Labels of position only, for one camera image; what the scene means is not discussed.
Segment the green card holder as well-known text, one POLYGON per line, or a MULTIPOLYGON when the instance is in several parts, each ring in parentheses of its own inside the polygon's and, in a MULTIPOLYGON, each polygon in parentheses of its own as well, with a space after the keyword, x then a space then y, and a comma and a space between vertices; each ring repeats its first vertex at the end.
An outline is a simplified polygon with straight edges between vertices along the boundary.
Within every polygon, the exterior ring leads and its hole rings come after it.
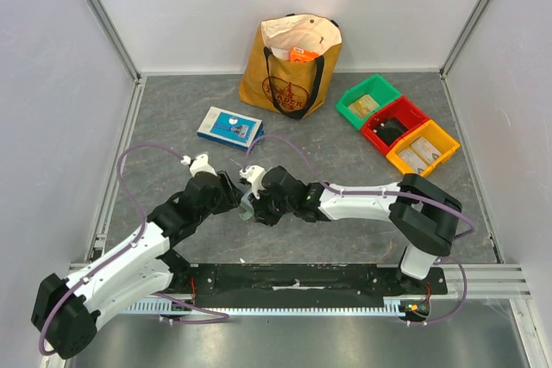
POLYGON ((241 210, 239 216, 244 221, 249 221, 254 218, 254 207, 251 203, 251 199, 254 199, 254 194, 251 190, 245 192, 242 196, 239 208, 241 210))

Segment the gold credit card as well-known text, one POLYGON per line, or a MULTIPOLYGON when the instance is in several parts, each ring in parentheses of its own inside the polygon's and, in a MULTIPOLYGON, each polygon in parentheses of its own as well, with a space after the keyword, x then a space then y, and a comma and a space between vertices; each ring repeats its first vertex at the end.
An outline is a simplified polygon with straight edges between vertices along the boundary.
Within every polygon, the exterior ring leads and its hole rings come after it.
POLYGON ((348 109, 359 119, 365 119, 369 116, 370 113, 375 111, 379 107, 379 103, 372 98, 370 95, 366 94, 348 106, 348 109))

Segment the black credit card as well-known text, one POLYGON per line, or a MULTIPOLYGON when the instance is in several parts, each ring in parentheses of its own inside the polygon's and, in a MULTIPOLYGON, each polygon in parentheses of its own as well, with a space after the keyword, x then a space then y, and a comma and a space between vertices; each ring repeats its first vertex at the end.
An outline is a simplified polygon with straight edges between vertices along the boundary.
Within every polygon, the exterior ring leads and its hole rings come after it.
POLYGON ((391 146, 408 128, 396 117, 381 122, 374 133, 387 146, 391 146))

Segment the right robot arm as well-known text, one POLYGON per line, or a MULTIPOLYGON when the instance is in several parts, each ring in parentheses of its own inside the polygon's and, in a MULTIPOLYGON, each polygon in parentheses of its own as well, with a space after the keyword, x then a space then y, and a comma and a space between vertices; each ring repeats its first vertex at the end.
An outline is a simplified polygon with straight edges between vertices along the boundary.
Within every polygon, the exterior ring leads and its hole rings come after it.
POLYGON ((251 165, 240 176, 250 185, 246 199, 254 220, 267 226, 284 215, 305 222, 363 219, 393 224, 408 240, 394 274, 397 287, 408 294, 425 285, 437 258, 450 255, 461 219, 460 201, 413 173, 375 187, 305 184, 282 166, 267 171, 251 165))

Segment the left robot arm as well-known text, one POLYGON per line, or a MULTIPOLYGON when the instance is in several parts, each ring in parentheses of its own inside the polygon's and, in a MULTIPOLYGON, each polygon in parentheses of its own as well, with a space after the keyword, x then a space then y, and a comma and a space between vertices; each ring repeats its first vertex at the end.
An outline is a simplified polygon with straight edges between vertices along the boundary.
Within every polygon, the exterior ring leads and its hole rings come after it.
POLYGON ((185 290, 191 265, 173 248, 208 216, 238 208, 242 196, 226 172, 200 172, 104 256, 64 278, 55 273, 44 278, 31 315, 41 354, 69 359, 143 297, 185 290))

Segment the silver card in yellow bin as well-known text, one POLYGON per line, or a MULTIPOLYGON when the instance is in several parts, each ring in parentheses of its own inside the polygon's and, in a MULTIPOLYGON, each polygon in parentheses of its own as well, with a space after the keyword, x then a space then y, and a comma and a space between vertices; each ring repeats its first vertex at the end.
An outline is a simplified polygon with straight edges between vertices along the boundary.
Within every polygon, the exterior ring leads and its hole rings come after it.
POLYGON ((411 143, 411 149, 428 165, 442 156, 442 153, 423 136, 411 143))

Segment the blue white product box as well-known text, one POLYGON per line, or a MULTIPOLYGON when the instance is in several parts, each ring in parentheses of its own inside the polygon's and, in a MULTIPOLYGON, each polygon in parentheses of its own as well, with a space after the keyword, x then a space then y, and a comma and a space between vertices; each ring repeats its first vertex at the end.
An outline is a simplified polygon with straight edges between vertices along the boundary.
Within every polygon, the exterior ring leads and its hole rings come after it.
POLYGON ((211 106, 197 135, 206 140, 247 151, 264 134, 261 119, 211 106))

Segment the brown tote bag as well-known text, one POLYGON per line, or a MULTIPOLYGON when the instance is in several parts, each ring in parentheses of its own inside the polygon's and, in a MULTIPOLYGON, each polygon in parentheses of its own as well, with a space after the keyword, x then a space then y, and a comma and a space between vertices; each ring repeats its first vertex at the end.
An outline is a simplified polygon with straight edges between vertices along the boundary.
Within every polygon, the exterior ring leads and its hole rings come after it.
POLYGON ((342 49, 339 25, 313 14, 290 14, 260 23, 239 85, 240 99, 257 108, 301 120, 320 108, 342 49), (291 47, 319 54, 289 60, 291 47))

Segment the green plastic bin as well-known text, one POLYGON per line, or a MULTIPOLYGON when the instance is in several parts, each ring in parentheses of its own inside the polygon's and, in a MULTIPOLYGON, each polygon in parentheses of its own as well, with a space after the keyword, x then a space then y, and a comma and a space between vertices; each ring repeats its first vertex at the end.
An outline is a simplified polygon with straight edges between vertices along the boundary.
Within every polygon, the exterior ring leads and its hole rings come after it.
POLYGON ((400 96, 401 93, 385 78, 375 74, 347 90, 337 102, 336 110, 356 130, 360 130, 371 115, 400 96))

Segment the red plastic bin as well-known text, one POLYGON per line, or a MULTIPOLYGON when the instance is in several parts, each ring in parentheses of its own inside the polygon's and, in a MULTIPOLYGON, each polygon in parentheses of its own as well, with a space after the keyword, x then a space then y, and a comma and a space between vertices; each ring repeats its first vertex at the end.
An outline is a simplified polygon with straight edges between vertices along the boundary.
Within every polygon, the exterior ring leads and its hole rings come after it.
POLYGON ((429 119, 409 98, 401 96, 370 115, 360 132, 379 153, 387 155, 401 139, 429 119))

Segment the orange box in bag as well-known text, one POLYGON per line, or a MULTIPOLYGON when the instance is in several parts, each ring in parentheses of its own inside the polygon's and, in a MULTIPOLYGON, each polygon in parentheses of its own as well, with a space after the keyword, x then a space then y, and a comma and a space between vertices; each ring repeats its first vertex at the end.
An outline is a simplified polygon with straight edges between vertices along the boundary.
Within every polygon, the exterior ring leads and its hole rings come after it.
POLYGON ((291 47, 289 51, 289 60, 293 63, 310 62, 319 57, 319 54, 302 47, 291 47))

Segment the yellow plastic bin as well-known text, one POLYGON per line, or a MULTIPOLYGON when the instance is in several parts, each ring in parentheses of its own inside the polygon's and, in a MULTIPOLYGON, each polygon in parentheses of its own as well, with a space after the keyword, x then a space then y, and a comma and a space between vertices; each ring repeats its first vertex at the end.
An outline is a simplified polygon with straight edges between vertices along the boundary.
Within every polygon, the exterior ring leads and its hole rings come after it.
POLYGON ((429 120, 399 139, 386 159, 402 174, 427 177, 438 165, 448 161, 460 146, 440 125, 429 120))

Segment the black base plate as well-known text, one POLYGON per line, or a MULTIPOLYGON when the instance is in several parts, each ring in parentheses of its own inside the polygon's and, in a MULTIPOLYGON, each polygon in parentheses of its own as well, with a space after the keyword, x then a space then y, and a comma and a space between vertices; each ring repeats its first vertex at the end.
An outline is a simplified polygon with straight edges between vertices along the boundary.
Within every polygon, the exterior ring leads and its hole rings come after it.
POLYGON ((397 267, 374 264, 198 264, 169 285, 172 291, 198 295, 249 288, 359 290, 379 296, 448 293, 439 267, 432 267, 428 276, 418 281, 401 276, 397 267))

